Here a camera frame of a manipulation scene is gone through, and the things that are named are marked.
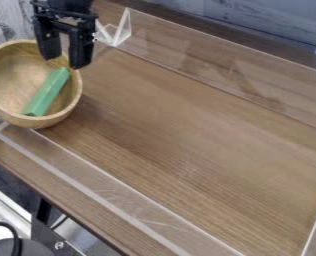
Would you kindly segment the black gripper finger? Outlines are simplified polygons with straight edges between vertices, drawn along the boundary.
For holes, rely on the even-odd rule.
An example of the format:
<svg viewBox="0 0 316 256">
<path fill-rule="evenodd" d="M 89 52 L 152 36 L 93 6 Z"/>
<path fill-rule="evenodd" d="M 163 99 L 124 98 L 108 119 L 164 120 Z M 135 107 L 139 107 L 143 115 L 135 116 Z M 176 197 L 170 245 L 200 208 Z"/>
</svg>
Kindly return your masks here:
<svg viewBox="0 0 316 256">
<path fill-rule="evenodd" d="M 33 19 L 33 32 L 39 52 L 45 60 L 57 58 L 61 55 L 59 32 L 49 21 Z"/>
<path fill-rule="evenodd" d="M 68 33 L 68 60 L 72 69 L 91 63 L 93 52 L 93 30 L 72 29 Z"/>
</svg>

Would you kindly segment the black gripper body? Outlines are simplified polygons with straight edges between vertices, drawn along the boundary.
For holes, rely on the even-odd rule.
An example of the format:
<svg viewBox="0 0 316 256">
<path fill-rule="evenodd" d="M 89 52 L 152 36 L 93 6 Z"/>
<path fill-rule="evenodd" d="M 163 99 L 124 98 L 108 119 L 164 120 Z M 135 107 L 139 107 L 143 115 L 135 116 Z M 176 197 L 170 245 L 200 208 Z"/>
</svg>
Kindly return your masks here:
<svg viewBox="0 0 316 256">
<path fill-rule="evenodd" d="M 81 37 L 91 38 L 97 15 L 91 11 L 93 0 L 31 0 L 32 24 L 39 42 L 56 39 L 60 33 L 73 29 Z"/>
</svg>

